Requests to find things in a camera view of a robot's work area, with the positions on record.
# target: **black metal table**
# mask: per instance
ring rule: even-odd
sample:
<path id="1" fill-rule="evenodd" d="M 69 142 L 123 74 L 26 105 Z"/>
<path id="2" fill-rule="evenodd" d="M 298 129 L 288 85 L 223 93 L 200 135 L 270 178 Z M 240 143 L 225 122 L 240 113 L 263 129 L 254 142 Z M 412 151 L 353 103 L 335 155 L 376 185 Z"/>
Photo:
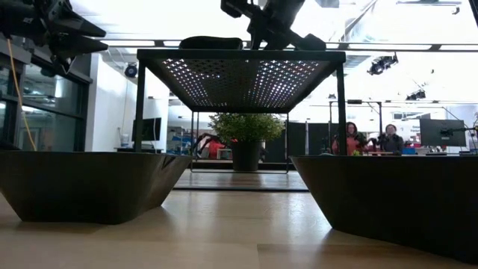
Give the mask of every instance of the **black metal table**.
<path id="1" fill-rule="evenodd" d="M 289 112 L 336 72 L 339 134 L 343 140 L 339 145 L 341 154 L 347 154 L 345 52 L 138 49 L 137 59 L 136 132 L 143 128 L 145 74 L 148 68 L 192 111 L 191 138 L 195 112 L 198 118 L 200 112 L 287 114 L 287 167 Z M 141 136 L 136 136 L 134 144 L 135 151 L 140 152 Z"/>

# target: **dark planter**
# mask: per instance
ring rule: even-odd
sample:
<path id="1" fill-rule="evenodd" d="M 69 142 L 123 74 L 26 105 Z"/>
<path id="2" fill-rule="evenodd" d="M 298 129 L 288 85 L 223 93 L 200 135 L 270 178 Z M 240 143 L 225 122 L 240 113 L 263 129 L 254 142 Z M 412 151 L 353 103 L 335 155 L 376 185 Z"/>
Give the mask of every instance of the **dark planter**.
<path id="1" fill-rule="evenodd" d="M 232 143 L 232 168 L 234 171 L 257 171 L 261 142 Z"/>

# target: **wooden surface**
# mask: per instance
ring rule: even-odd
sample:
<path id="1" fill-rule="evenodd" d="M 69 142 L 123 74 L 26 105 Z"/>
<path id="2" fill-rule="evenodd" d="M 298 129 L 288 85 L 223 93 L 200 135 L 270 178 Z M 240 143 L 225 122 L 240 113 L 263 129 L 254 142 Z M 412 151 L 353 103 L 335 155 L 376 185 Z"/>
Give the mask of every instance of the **wooden surface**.
<path id="1" fill-rule="evenodd" d="M 284 188 L 307 190 L 297 171 L 268 171 L 271 173 L 192 173 L 188 169 L 179 178 L 175 187 L 180 188 Z"/>
<path id="2" fill-rule="evenodd" d="M 22 223 L 0 196 L 0 268 L 473 268 L 331 230 L 311 194 L 173 191 L 130 222 Z"/>

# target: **perforated metal shelf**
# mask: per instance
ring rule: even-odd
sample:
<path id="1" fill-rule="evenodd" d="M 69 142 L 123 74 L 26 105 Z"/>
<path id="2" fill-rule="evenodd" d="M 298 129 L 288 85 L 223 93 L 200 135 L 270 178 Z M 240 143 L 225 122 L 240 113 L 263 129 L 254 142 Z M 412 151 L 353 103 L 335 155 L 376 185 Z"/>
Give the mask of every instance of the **perforated metal shelf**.
<path id="1" fill-rule="evenodd" d="M 285 114 L 345 53 L 138 49 L 137 58 L 192 111 Z"/>

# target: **man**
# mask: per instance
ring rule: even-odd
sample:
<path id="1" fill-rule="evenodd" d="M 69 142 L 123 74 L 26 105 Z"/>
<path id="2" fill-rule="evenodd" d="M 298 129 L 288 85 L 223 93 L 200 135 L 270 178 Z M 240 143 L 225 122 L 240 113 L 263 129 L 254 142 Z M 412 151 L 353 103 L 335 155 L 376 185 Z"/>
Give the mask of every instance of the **man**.
<path id="1" fill-rule="evenodd" d="M 395 155 L 402 155 L 403 138 L 397 134 L 397 127 L 388 124 L 385 127 L 385 134 L 379 138 L 380 150 L 383 152 L 392 152 Z"/>

